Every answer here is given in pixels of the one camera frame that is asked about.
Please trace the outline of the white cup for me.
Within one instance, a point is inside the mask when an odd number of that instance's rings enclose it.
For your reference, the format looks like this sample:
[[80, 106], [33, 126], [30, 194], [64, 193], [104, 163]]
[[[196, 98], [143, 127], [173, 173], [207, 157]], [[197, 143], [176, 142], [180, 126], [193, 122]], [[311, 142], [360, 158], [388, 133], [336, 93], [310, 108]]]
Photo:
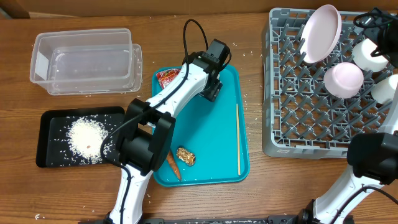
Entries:
[[354, 63], [364, 71], [380, 72], [387, 64], [388, 60], [383, 56], [372, 57], [371, 53], [377, 45], [369, 39], [364, 39], [353, 47]]
[[373, 99], [382, 105], [392, 101], [397, 88], [397, 79], [397, 74], [394, 74], [377, 83], [371, 91]]

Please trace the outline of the pink round plate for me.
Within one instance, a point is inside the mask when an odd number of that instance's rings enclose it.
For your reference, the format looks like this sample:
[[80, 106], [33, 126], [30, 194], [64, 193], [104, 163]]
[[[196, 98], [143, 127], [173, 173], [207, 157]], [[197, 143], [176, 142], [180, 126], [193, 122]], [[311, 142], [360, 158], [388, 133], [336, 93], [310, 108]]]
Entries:
[[341, 15], [331, 4], [319, 7], [303, 28], [304, 43], [300, 53], [306, 53], [303, 61], [315, 63], [325, 59], [337, 45], [341, 33]]

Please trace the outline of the pink bowl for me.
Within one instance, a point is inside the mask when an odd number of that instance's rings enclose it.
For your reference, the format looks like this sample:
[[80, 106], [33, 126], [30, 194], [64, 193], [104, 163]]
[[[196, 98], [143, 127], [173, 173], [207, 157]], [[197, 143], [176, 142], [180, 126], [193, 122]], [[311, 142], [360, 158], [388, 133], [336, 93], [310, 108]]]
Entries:
[[323, 82], [327, 91], [338, 98], [351, 98], [363, 85], [362, 70], [353, 63], [342, 62], [326, 71]]

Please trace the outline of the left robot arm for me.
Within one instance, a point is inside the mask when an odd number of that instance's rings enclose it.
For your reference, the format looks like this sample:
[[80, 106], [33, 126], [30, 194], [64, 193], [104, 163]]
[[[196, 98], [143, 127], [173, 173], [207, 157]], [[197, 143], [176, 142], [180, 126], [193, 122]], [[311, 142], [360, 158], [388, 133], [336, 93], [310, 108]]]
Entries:
[[142, 204], [153, 172], [170, 151], [176, 117], [196, 95], [215, 101], [221, 87], [219, 73], [231, 59], [229, 47], [215, 39], [206, 51], [185, 56], [177, 76], [147, 101], [133, 100], [117, 135], [121, 183], [114, 208], [104, 223], [139, 223]]

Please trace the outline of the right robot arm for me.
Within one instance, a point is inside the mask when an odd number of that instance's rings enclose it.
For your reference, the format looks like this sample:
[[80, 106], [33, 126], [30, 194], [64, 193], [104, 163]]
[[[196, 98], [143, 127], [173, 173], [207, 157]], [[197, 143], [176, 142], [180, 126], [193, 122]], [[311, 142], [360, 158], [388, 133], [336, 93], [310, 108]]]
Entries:
[[[353, 23], [376, 44], [371, 56], [385, 56], [397, 66], [397, 16], [375, 7], [356, 16]], [[376, 86], [374, 99], [388, 96], [392, 98], [391, 108], [379, 131], [358, 134], [351, 140], [345, 171], [289, 223], [354, 223], [351, 211], [373, 192], [397, 202], [382, 190], [397, 180], [397, 85], [388, 86], [383, 80]]]

